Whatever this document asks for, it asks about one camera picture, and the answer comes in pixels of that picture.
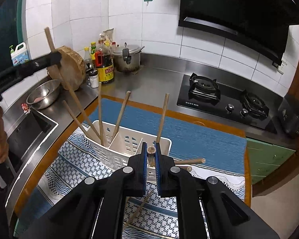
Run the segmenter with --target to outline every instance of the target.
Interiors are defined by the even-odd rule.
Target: beige floor
[[[299,224],[299,175],[266,196],[252,198],[251,208],[281,239],[288,239]]]

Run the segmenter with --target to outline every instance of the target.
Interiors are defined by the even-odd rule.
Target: utensil basket
[[[98,120],[94,121],[93,125],[99,132]],[[92,139],[85,136],[99,156],[100,161],[113,171],[127,166],[129,157],[140,154],[142,142],[146,142],[148,146],[155,143],[156,136],[121,126],[111,142],[114,128],[114,124],[103,121],[104,146],[101,145],[100,139],[91,127],[88,128],[87,133]],[[171,140],[161,137],[159,144],[161,153],[168,156],[171,149]],[[147,165],[147,181],[156,183],[155,167]]]

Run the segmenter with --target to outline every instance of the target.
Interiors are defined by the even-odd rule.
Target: red bottle handle
[[[103,53],[101,51],[95,52],[95,64],[97,67],[101,67],[103,65]]]

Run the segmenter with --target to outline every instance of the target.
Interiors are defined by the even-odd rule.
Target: blue label
[[[20,55],[17,55],[16,57],[14,57],[12,59],[13,66],[17,66],[19,64],[23,64],[23,63],[25,63],[27,61],[29,61],[29,55],[28,55],[27,51],[21,53]]]

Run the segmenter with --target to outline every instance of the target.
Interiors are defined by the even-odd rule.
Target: blue table mat
[[[122,104],[102,99],[102,119],[115,124]],[[98,107],[89,116],[98,120]],[[156,135],[161,115],[126,106],[120,126]],[[204,166],[244,174],[246,138],[212,128],[165,117],[162,137],[172,141],[170,156],[179,159],[205,158]]]

